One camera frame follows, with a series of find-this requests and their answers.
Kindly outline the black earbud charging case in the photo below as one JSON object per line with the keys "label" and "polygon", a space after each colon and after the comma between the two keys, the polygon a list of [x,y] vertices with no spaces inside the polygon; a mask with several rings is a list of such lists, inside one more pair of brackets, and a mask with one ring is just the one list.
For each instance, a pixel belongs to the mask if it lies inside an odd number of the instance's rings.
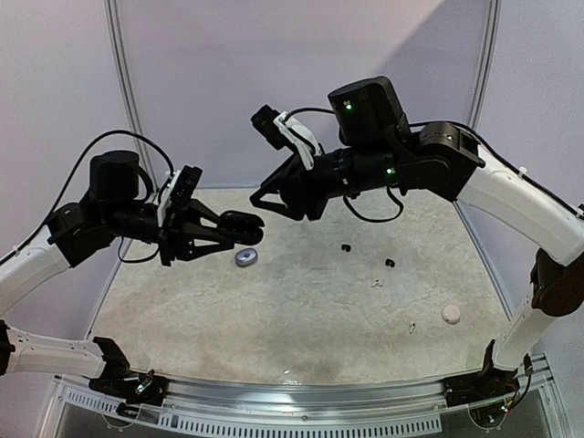
{"label": "black earbud charging case", "polygon": [[219,216],[217,229],[240,245],[259,244],[264,237],[265,223],[255,214],[226,211]]}

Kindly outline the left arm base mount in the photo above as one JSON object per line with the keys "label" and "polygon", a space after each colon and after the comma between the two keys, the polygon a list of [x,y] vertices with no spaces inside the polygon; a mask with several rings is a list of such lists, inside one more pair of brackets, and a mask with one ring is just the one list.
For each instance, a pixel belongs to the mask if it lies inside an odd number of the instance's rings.
{"label": "left arm base mount", "polygon": [[146,373],[129,368],[105,369],[98,378],[89,380],[93,391],[123,399],[127,404],[162,406],[170,381],[154,370]]}

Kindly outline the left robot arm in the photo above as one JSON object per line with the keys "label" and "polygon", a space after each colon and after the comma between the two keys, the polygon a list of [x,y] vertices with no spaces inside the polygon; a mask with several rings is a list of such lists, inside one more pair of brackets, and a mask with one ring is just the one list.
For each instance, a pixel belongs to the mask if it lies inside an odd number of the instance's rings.
{"label": "left robot arm", "polygon": [[[216,214],[192,197],[201,169],[184,167],[157,203],[139,196],[150,177],[133,151],[109,151],[90,161],[89,188],[77,203],[49,214],[36,236],[1,265],[1,310],[6,312],[34,289],[79,266],[117,238],[154,244],[162,265],[192,261],[245,242],[245,217]],[[1,326],[1,371],[77,374],[101,380],[117,396],[136,382],[130,364],[112,339],[50,338]]]}

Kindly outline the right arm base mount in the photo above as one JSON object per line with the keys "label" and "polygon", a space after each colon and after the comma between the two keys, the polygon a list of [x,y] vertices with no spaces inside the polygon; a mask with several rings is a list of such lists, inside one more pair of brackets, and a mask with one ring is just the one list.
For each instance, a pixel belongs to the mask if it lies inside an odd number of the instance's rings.
{"label": "right arm base mount", "polygon": [[448,407],[483,402],[503,397],[514,396],[513,401],[522,400],[528,393],[531,378],[521,388],[517,371],[487,370],[454,375],[441,380],[443,396]]}

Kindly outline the blue earbud charging case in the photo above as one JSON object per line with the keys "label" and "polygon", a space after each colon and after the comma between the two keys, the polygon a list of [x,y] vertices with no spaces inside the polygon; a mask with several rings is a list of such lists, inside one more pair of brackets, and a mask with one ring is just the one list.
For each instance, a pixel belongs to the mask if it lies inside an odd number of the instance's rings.
{"label": "blue earbud charging case", "polygon": [[258,253],[254,248],[242,249],[235,253],[235,265],[247,267],[253,265],[258,259]]}

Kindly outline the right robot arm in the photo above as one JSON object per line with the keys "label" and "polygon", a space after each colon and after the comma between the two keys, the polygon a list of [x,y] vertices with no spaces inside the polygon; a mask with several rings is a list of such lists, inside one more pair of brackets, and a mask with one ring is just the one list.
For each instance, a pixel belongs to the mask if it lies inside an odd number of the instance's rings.
{"label": "right robot arm", "polygon": [[547,327],[583,302],[583,211],[513,166],[473,130],[453,121],[410,123],[391,81],[365,78],[328,94],[341,148],[324,152],[295,111],[262,107],[253,127],[290,157],[251,196],[255,207],[318,220],[332,198],[385,189],[390,197],[427,190],[477,208],[535,243],[531,298],[484,356],[472,378],[490,398],[516,376]]}

